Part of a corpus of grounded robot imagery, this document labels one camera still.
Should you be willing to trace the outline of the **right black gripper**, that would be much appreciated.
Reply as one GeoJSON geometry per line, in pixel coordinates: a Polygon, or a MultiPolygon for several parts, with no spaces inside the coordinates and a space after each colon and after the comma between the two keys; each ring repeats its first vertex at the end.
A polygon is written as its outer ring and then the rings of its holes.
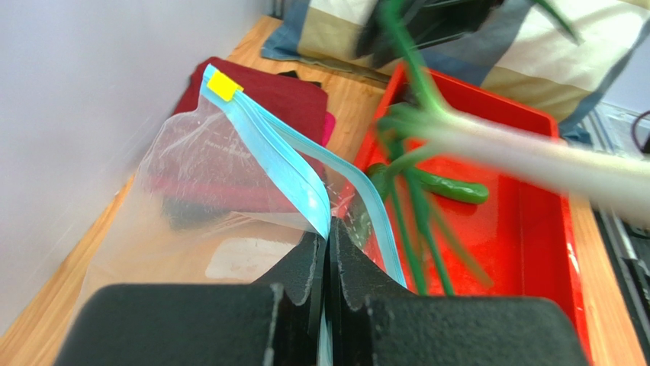
{"type": "MultiPolygon", "coordinates": [[[[380,22],[384,1],[377,1],[361,26],[353,48],[353,58],[368,56],[370,66],[379,69],[399,56],[392,49],[389,31],[380,22]]],[[[418,49],[448,43],[473,34],[502,1],[403,1],[400,16],[418,49]]]]}

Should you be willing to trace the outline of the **clear zip top bag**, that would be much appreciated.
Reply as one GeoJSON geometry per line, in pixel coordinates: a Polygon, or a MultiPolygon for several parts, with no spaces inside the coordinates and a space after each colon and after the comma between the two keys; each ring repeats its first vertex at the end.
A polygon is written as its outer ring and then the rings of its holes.
{"type": "Polygon", "coordinates": [[[403,288],[378,193],[321,143],[326,109],[326,93],[307,82],[223,60],[199,66],[140,163],[75,312],[119,284],[270,284],[305,303],[335,226],[403,288]]]}

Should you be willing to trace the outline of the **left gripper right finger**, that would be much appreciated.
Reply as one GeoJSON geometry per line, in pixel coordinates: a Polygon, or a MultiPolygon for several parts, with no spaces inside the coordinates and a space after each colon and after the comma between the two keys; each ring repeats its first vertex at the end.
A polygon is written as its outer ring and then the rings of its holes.
{"type": "Polygon", "coordinates": [[[588,364],[550,300],[418,296],[362,253],[339,218],[329,250],[335,365],[588,364]]]}

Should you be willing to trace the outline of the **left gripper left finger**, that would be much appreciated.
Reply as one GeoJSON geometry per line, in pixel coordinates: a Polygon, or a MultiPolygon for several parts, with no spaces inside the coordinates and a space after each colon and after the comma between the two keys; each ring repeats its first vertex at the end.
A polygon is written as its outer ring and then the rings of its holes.
{"type": "Polygon", "coordinates": [[[306,234],[251,284],[104,287],[55,364],[314,365],[326,247],[306,234]]]}

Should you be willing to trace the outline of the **green onion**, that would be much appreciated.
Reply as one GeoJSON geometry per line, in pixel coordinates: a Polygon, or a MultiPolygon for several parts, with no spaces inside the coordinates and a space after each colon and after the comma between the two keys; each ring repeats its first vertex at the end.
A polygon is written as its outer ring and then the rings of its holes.
{"type": "Polygon", "coordinates": [[[404,177],[413,194],[416,164],[440,154],[459,156],[503,170],[512,176],[556,193],[577,193],[613,211],[631,223],[649,226],[649,161],[625,159],[589,149],[571,147],[534,133],[499,127],[449,106],[423,67],[401,17],[400,1],[389,1],[378,11],[379,23],[402,55],[407,77],[419,106],[395,104],[378,121],[379,136],[390,151],[404,139],[425,145],[401,153],[388,166],[387,184],[404,177]]]}

